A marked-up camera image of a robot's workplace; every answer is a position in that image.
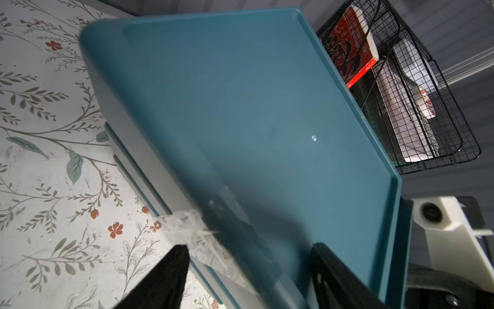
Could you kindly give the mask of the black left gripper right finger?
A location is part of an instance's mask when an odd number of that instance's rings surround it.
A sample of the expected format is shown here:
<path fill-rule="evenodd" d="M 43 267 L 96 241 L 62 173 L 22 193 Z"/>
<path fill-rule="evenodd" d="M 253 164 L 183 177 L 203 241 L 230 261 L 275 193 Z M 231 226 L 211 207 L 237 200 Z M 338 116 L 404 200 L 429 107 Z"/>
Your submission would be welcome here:
<path fill-rule="evenodd" d="M 310 270 L 320 308 L 388 308 L 323 243 L 311 249 Z"/>

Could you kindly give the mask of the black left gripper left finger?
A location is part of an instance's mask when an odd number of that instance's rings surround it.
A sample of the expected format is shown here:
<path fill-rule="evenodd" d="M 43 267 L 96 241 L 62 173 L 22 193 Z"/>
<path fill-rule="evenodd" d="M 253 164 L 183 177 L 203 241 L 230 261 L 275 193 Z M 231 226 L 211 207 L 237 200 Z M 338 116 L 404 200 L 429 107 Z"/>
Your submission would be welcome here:
<path fill-rule="evenodd" d="M 190 256 L 186 245 L 175 245 L 116 308 L 180 308 Z"/>

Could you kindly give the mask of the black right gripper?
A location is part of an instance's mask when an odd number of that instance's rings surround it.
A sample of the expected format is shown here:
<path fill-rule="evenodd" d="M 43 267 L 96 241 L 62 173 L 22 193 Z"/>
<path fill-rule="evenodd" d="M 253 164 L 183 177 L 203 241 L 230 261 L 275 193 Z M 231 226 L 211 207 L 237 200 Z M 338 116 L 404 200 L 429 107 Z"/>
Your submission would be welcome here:
<path fill-rule="evenodd" d="M 463 277 L 410 264 L 405 308 L 493 308 L 493 293 Z"/>

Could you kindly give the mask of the teal drawer cabinet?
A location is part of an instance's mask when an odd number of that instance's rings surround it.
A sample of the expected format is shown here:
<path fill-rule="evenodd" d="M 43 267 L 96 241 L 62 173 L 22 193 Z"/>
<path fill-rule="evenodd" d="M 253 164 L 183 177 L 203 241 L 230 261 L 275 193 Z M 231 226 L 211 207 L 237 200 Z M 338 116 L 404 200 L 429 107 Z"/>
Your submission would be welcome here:
<path fill-rule="evenodd" d="M 297 7 L 106 19 L 80 48 L 127 180 L 232 256 L 193 267 L 227 308 L 317 308 L 323 243 L 403 308 L 402 179 Z"/>

